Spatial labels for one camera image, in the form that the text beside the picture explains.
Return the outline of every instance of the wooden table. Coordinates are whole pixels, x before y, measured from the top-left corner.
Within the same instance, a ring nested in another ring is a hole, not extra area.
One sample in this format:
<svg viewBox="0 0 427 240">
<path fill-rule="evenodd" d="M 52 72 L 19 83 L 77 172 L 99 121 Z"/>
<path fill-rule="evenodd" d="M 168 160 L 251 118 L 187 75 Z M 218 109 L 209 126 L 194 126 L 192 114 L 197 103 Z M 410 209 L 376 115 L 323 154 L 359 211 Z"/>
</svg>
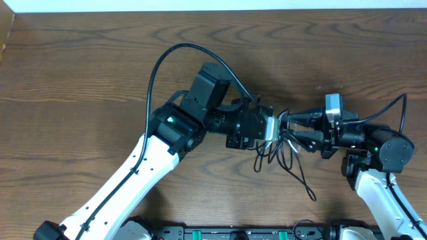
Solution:
<svg viewBox="0 0 427 240">
<path fill-rule="evenodd" d="M 341 93 L 366 117 L 408 93 L 405 134 L 415 154 L 398 182 L 427 218 L 427 10 L 20 14 L 0 63 L 0 236 L 32 238 L 46 219 L 80 208 L 143 133 L 146 89 L 157 58 L 192 42 L 223 57 L 278 113 Z M 211 59 L 180 49 L 160 67 L 153 109 L 188 89 Z M 236 96 L 230 91 L 229 101 Z M 398 127 L 400 106 L 381 116 Z M 300 219 L 375 221 L 340 166 L 302 153 L 305 189 L 274 162 L 254 173 L 254 152 L 204 142 L 139 204 L 153 223 L 293 225 Z"/>
</svg>

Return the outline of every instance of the white strip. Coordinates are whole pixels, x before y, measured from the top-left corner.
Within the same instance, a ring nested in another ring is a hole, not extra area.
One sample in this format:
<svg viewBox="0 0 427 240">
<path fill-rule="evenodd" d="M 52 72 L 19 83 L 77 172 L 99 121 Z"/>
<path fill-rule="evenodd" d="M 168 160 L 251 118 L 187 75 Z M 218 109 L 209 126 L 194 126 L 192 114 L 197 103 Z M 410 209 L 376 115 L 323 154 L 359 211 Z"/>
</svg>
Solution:
<svg viewBox="0 0 427 240">
<path fill-rule="evenodd" d="M 93 213 L 96 207 L 136 164 L 141 154 L 143 138 L 144 136 L 139 139 L 131 155 L 104 186 L 81 209 L 62 222 L 67 228 L 65 235 L 68 238 L 76 238 L 81 229 L 80 225 L 86 222 L 86 219 Z M 179 163 L 178 155 L 170 155 L 167 152 L 168 149 L 169 146 L 157 137 L 151 136 L 148 139 L 147 150 L 145 152 L 147 160 L 142 161 L 142 164 L 138 168 L 139 173 L 137 175 L 133 174 L 103 206 L 95 216 L 95 220 L 89 224 L 89 231 L 82 235 L 81 240 L 111 239 L 115 235 L 121 224 L 147 192 Z"/>
<path fill-rule="evenodd" d="M 425 8 L 426 0 L 5 0 L 16 13 Z"/>
</svg>

